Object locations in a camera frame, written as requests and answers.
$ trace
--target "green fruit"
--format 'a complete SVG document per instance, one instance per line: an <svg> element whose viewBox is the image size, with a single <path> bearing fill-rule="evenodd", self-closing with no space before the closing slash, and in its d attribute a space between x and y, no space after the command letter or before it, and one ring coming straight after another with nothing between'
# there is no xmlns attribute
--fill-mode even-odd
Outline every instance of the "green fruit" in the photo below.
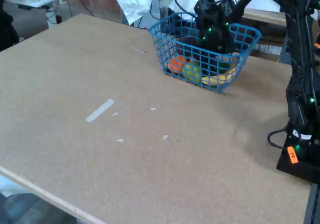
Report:
<svg viewBox="0 0 320 224"><path fill-rule="evenodd" d="M186 79L194 81L195 83L201 83L202 72L200 64L197 61L190 61L182 68L182 73Z"/></svg>

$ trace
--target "orange fruit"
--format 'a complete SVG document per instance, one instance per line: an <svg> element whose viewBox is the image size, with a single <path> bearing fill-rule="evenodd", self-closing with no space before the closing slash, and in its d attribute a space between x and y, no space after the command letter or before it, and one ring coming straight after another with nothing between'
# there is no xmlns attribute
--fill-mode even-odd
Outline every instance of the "orange fruit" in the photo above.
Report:
<svg viewBox="0 0 320 224"><path fill-rule="evenodd" d="M177 74L177 73L181 72L182 67L187 62L188 62L188 60L185 57L177 56L169 61L168 68L171 70L171 72Z"/></svg>

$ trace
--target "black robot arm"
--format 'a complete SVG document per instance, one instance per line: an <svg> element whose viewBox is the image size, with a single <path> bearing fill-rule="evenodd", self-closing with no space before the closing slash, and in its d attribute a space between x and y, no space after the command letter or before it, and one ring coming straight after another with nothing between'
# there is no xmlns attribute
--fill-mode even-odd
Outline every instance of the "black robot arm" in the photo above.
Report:
<svg viewBox="0 0 320 224"><path fill-rule="evenodd" d="M196 23L199 29L199 43L202 48L218 52L230 53L234 50L233 39L230 38L228 23L239 22L244 9L251 0L199 0L194 9L197 13ZM315 8L319 8L320 0L274 0L285 13L288 32L288 52L291 54L292 75L286 89L288 101L286 147L292 146L297 157L311 165L318 166L320 182L320 158L312 157L315 140L320 140L320 112L318 95L320 93L320 76L316 71L317 62L313 49L312 18ZM301 175L305 171L282 171L316 182L315 178Z"/></svg>

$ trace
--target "cork board surface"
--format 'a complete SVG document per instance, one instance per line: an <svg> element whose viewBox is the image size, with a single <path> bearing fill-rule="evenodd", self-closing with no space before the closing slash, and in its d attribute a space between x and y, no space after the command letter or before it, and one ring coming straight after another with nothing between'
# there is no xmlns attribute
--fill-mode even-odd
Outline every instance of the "cork board surface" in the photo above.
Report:
<svg viewBox="0 0 320 224"><path fill-rule="evenodd" d="M0 173L76 217L303 222L310 185L277 171L266 145L288 120L287 65L250 57L221 95L163 74L147 31L86 15L5 50L0 65Z"/></svg>

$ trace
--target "blue wire basket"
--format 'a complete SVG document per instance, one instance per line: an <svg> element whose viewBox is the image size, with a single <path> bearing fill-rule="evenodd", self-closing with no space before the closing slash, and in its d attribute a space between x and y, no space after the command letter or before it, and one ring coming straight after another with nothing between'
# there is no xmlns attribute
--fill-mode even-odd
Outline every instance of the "blue wire basket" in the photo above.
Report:
<svg viewBox="0 0 320 224"><path fill-rule="evenodd" d="M185 20L185 15L188 14L174 13L149 29L163 71L211 91L224 92L238 77L261 32L241 24L230 24L236 52L219 54L179 41L199 39L195 20Z"/></svg>

